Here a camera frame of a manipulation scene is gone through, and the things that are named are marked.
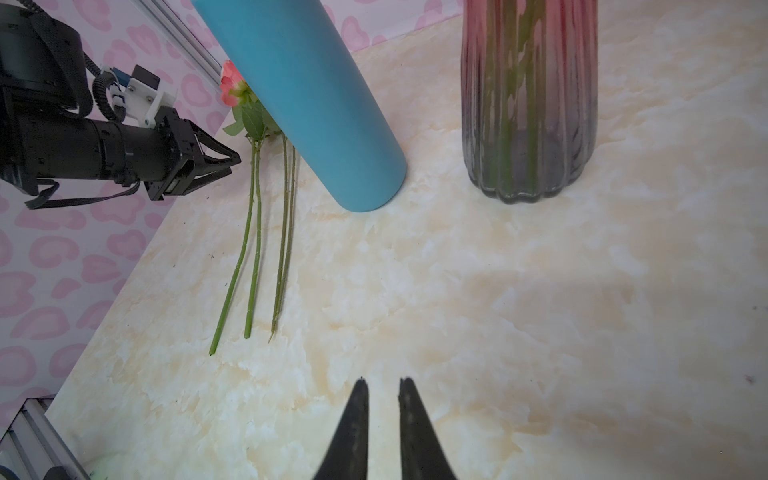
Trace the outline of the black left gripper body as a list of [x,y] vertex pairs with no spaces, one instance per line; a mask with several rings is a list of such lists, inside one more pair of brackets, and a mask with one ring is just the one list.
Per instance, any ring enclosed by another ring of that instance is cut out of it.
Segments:
[[152,201],[163,200],[167,196],[162,194],[162,189],[185,164],[206,165],[188,121],[181,118],[173,107],[161,107],[156,116],[154,132],[161,140],[160,160],[163,173],[159,180],[144,182]]

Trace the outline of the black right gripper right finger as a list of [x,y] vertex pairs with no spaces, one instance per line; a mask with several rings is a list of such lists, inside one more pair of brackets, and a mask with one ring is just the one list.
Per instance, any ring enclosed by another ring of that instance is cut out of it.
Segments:
[[411,378],[400,380],[398,402],[402,479],[456,480]]

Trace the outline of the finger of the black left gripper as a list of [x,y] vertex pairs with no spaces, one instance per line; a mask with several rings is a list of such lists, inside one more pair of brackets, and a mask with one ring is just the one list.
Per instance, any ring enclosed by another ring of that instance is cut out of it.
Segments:
[[162,189],[163,195],[188,195],[232,173],[228,166],[185,164],[170,183]]
[[207,165],[238,165],[241,163],[240,155],[235,150],[216,140],[191,120],[188,121],[188,125]]

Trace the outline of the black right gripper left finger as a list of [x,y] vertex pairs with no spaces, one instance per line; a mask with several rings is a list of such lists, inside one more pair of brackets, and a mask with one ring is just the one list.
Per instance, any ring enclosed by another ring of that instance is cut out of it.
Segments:
[[369,389],[358,379],[314,480],[366,480],[369,446]]

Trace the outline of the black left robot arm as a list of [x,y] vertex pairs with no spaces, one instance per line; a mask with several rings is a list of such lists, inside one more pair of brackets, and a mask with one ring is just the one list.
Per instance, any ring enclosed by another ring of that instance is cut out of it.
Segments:
[[96,65],[79,33],[34,1],[1,6],[1,178],[30,210],[95,203],[57,199],[65,180],[112,181],[152,201],[231,174],[240,156],[174,107],[169,84],[141,66]]

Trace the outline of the teal ceramic vase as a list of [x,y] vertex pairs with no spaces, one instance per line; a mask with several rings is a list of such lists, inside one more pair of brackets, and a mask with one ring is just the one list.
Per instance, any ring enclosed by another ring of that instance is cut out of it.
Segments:
[[198,14],[268,113],[344,209],[387,204],[403,150],[318,1],[197,1]]

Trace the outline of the pink glass vase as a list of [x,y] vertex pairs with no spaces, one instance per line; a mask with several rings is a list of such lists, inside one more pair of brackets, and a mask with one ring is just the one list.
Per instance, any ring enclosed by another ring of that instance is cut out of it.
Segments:
[[574,183],[598,118],[595,0],[467,1],[461,49],[463,158],[505,204]]

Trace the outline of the magenta small rose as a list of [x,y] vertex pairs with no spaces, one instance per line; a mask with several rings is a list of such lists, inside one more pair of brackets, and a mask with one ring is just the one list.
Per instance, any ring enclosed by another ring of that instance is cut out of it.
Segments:
[[276,277],[276,290],[273,305],[273,314],[270,328],[270,338],[272,340],[277,333],[279,319],[282,313],[285,295],[287,290],[288,274],[292,255],[292,242],[295,224],[295,201],[296,185],[298,180],[298,155],[295,146],[283,136],[283,158],[284,158],[284,192],[283,192],[283,212],[282,212],[282,230],[278,270]]

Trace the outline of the left corner aluminium post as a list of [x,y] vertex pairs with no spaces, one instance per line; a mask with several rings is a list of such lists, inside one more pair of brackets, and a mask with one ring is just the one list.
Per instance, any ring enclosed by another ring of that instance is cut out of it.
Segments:
[[190,1],[135,0],[133,4],[212,86],[219,86],[222,66],[214,52],[215,38]]

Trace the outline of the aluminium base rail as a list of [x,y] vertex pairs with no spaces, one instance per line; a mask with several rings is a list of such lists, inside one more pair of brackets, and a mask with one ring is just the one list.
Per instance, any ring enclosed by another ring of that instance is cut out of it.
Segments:
[[27,399],[1,439],[2,479],[88,480],[45,416],[55,396]]

